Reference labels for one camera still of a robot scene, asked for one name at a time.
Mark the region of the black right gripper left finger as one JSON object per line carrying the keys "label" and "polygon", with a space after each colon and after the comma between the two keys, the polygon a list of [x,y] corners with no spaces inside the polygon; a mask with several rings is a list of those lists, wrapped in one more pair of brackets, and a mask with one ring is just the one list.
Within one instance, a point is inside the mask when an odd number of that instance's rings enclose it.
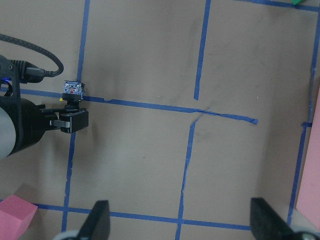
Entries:
{"label": "black right gripper left finger", "polygon": [[78,240],[107,240],[110,236],[110,208],[108,200],[97,201],[82,227],[80,228]]}

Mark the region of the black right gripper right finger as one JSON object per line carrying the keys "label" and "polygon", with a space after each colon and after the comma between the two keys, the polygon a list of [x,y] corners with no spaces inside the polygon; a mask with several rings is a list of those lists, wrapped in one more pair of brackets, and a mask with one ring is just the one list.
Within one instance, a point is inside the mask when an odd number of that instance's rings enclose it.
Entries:
{"label": "black right gripper right finger", "polygon": [[250,229],[256,240],[299,240],[300,234],[261,197],[250,200]]}

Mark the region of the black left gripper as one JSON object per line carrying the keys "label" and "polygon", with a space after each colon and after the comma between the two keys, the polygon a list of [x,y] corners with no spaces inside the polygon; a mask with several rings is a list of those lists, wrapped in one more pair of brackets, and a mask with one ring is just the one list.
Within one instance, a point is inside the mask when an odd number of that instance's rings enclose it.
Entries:
{"label": "black left gripper", "polygon": [[88,126],[86,108],[46,109],[44,104],[36,105],[25,98],[20,98],[19,105],[0,102],[0,153],[26,149],[39,142],[46,131],[73,134]]}

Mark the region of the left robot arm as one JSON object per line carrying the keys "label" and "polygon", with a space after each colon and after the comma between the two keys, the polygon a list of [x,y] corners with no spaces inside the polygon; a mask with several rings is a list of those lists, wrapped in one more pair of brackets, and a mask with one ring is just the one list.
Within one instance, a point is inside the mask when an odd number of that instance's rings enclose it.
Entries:
{"label": "left robot arm", "polygon": [[28,99],[0,98],[0,158],[38,143],[45,132],[60,130],[73,134],[89,126],[89,112],[78,103],[64,108],[46,108]]}

